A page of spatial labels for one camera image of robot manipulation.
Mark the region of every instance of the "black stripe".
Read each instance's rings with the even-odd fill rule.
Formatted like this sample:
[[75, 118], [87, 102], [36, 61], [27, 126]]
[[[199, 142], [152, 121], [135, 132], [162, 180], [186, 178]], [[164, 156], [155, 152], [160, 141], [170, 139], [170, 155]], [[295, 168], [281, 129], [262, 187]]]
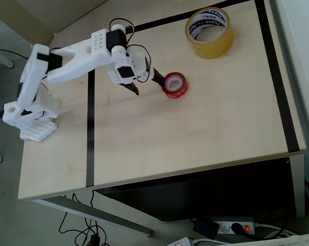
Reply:
[[274, 84], [279, 113], [282, 119], [287, 149], [289, 150], [289, 153], [297, 152], [300, 151], [298, 140], [293, 125], [289, 104], [287, 102], [281, 71], [278, 66], [278, 60], [276, 56], [272, 33], [268, 23], [265, 4], [263, 0], [255, 0], [255, 3], [258, 12], [263, 42], [266, 49], [269, 69], [271, 71]]
[[[222, 1], [220, 3], [212, 4], [212, 5], [207, 6], [207, 7], [216, 7], [216, 8], [222, 9], [222, 8], [225, 8], [225, 7], [228, 7], [228, 6], [231, 6], [231, 5], [240, 4], [240, 3], [244, 3], [244, 2], [248, 2], [248, 1], [250, 1], [250, 0], [226, 0], [226, 1]], [[192, 10], [192, 11], [182, 13], [182, 14], [173, 15], [173, 16], [166, 17], [166, 18], [163, 18], [163, 19], [157, 19], [157, 20], [154, 20], [152, 22], [148, 22], [148, 23], [144, 23], [144, 24], [135, 26], [134, 27], [135, 32], [150, 29], [150, 28], [153, 28], [153, 27], [162, 26], [162, 25], [172, 23], [172, 22], [181, 21], [182, 19], [190, 18], [195, 12], [197, 12], [197, 11], [203, 9], [203, 8]], [[133, 28], [131, 26], [126, 27], [126, 34], [130, 34], [132, 32], [133, 32]]]
[[86, 187], [94, 186], [95, 70], [88, 73]]

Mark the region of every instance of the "packing tape roll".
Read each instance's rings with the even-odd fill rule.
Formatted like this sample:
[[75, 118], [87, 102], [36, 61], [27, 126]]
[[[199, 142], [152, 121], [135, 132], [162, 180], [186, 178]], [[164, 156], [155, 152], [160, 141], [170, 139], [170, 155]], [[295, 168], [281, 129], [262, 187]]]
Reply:
[[[205, 28], [212, 26], [224, 27], [224, 32], [212, 42], [199, 42], [197, 35]], [[205, 59], [213, 59], [225, 54], [233, 44], [234, 31], [230, 18], [219, 8], [208, 7], [197, 11], [189, 18], [185, 26], [185, 35], [193, 52]]]

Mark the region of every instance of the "red power switch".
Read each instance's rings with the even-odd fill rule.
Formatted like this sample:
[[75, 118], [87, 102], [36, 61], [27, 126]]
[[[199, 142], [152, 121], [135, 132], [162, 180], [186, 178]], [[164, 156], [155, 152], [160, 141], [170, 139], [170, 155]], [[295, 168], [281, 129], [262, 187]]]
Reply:
[[248, 224], [246, 224], [244, 226], [244, 229], [245, 229], [246, 232], [248, 232], [248, 233], [250, 232], [250, 226]]

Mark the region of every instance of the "table top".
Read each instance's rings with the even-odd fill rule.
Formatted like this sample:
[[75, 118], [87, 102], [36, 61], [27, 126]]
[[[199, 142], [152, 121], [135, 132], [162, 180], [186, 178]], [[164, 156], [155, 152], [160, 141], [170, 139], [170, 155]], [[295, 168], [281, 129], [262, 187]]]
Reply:
[[[57, 33], [50, 46], [87, 39], [115, 17], [139, 25], [217, 2], [109, 0]], [[58, 129], [40, 143], [25, 141], [18, 198], [305, 153], [269, 1], [224, 10], [235, 40], [216, 59], [199, 58], [190, 50], [187, 19], [136, 32], [131, 39], [148, 49], [162, 75], [184, 74], [189, 89], [179, 99], [168, 98], [152, 81], [136, 82], [136, 96], [113, 84], [106, 67], [97, 68], [94, 79], [90, 73], [59, 85], [46, 82], [62, 100], [54, 120]]]

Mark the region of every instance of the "red tape roll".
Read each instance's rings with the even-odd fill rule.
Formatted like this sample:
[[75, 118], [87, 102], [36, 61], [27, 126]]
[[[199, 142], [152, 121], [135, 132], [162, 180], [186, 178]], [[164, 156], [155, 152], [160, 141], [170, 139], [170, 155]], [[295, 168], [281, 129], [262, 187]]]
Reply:
[[180, 98], [189, 88], [189, 83], [181, 73], [169, 73], [164, 77], [163, 92], [170, 98]]

